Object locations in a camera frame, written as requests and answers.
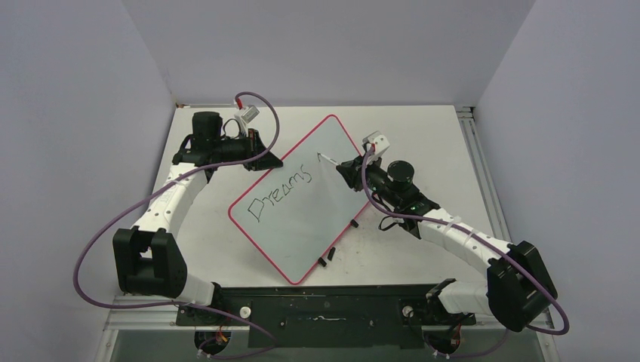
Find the black whiteboard marker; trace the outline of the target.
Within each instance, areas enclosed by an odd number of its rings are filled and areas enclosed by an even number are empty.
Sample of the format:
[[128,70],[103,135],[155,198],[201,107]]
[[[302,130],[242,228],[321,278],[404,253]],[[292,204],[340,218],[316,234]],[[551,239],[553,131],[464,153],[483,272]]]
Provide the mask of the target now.
[[322,154],[320,152],[317,153],[317,156],[318,156],[318,160],[319,161],[326,161],[329,164],[332,164],[334,166],[337,166],[337,165],[340,164],[339,162],[335,161],[333,158],[330,158],[329,156],[324,155],[324,154]]

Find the pink-framed whiteboard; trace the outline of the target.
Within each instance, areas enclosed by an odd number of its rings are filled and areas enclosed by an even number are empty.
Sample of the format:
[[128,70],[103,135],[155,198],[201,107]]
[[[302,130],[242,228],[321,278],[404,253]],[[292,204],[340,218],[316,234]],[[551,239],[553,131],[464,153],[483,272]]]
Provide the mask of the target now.
[[344,182],[335,161],[361,153],[340,119],[329,115],[229,207],[230,220],[292,285],[301,283],[368,205]]

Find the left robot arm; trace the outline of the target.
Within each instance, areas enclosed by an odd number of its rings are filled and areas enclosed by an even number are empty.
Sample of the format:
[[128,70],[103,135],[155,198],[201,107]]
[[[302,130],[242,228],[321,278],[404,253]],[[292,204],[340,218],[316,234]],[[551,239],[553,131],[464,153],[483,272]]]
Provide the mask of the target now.
[[214,297],[219,285],[188,272],[175,236],[218,163],[244,161],[249,171],[282,167],[282,161],[267,151],[258,130],[248,127],[258,114],[255,106],[234,114],[239,128],[236,137],[223,134],[219,113],[193,115],[192,133],[172,158],[165,190],[150,201],[131,228],[118,229],[113,236],[118,285],[123,291],[195,304],[195,314],[208,325],[223,319],[225,304]]

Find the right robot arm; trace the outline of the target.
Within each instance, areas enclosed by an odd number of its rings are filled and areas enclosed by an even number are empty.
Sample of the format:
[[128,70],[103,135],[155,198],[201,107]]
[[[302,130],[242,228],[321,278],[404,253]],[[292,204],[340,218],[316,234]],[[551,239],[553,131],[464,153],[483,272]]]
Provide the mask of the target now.
[[428,199],[413,183],[414,168],[394,161],[365,164],[361,156],[336,165],[349,188],[367,192],[379,210],[414,237],[431,242],[484,275],[482,282],[446,281],[429,294],[427,313],[437,323],[455,314],[486,314],[520,332],[550,306],[558,293],[537,248],[509,243],[473,229]]

